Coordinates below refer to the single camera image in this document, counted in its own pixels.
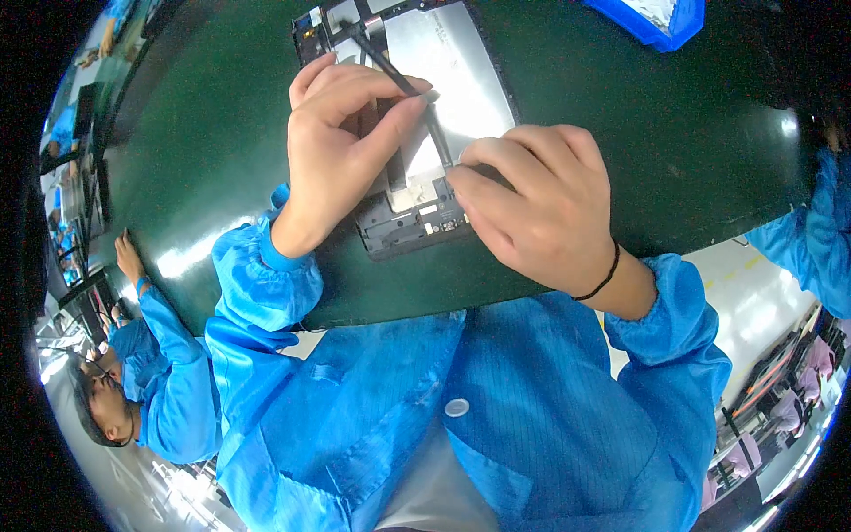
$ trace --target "pink uniform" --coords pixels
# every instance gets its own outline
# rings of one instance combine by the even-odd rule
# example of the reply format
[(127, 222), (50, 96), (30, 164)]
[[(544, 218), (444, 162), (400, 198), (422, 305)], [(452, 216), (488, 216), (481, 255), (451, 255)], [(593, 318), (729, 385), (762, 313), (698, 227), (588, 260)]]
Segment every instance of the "pink uniform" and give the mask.
[(833, 356), (830, 346), (820, 336), (816, 336), (809, 351), (807, 365), (815, 368), (819, 375), (829, 379), (833, 374)]
[(845, 349), (851, 347), (851, 319), (839, 320), (839, 329), (845, 333)]
[(703, 477), (703, 496), (700, 498), (701, 512), (712, 506), (712, 503), (715, 502), (715, 496), (717, 493), (718, 483), (715, 482), (715, 479), (709, 478), (709, 475)]
[(801, 400), (798, 399), (798, 396), (792, 390), (790, 390), (780, 400), (780, 402), (775, 404), (774, 408), (771, 409), (771, 419), (779, 421), (777, 425), (778, 432), (794, 431), (801, 425), (801, 416), (797, 413), (795, 403), (798, 403), (798, 407), (803, 411)]
[(807, 366), (801, 376), (798, 377), (797, 387), (803, 391), (803, 400), (811, 401), (821, 394), (819, 389), (819, 374), (815, 368)]
[[(753, 439), (753, 436), (751, 436), (749, 432), (745, 432), (741, 436), (741, 441), (745, 444), (745, 449), (747, 449), (747, 453), (751, 457), (753, 468), (757, 469), (762, 465), (762, 458), (759, 455), (757, 440)], [(724, 456), (724, 460), (733, 464), (734, 477), (745, 478), (751, 474), (751, 467), (747, 463), (745, 451), (742, 450), (741, 443), (734, 445), (727, 453), (727, 456)]]

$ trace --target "coat button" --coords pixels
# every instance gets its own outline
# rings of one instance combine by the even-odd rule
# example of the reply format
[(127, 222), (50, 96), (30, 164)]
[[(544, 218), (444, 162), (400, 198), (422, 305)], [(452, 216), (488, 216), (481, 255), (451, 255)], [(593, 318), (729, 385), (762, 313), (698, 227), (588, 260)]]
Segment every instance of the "coat button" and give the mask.
[(470, 411), (470, 403), (467, 402), (466, 399), (453, 399), (446, 403), (446, 406), (443, 407), (443, 412), (446, 413), (449, 417), (461, 417)]

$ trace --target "label sticker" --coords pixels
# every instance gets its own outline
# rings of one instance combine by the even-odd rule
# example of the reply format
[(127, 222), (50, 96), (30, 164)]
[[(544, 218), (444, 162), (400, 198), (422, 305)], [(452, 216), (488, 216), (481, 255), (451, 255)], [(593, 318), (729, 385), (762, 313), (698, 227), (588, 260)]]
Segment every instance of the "label sticker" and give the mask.
[(313, 27), (322, 24), (322, 10), (319, 9), (319, 6), (311, 9), (311, 24), (313, 24)]

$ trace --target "black hair tie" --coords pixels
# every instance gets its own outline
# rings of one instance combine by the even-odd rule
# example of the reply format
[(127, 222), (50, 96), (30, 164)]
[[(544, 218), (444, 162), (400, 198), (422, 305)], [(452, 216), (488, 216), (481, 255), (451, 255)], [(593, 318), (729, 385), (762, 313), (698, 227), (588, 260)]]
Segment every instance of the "black hair tie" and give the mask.
[(614, 277), (614, 270), (618, 267), (618, 262), (620, 261), (620, 246), (618, 245), (618, 241), (612, 238), (612, 242), (614, 242), (614, 264), (612, 265), (612, 269), (608, 271), (608, 276), (603, 279), (603, 282), (597, 286), (593, 292), (588, 295), (583, 295), (582, 297), (574, 297), (574, 301), (584, 301), (589, 300), (590, 298), (597, 295), (597, 292), (603, 289), (604, 286), (608, 284), (609, 281)]

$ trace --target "tablet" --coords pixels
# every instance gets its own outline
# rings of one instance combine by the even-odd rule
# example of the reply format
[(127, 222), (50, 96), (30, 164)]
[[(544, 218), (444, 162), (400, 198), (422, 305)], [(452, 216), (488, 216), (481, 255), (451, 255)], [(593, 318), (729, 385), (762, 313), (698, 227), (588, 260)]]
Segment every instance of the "tablet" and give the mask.
[[(432, 105), (453, 163), (474, 139), (500, 137), (519, 122), (476, 14), (466, 3), (345, 0), (320, 4), (293, 21), (302, 66), (332, 50), (339, 63), (373, 66), (340, 27), (343, 20), (361, 25), (374, 48), (402, 74), (434, 85)], [(386, 111), (388, 105), (379, 102), (379, 111)], [(423, 123), (352, 214), (365, 252), (373, 260), (472, 234)]]

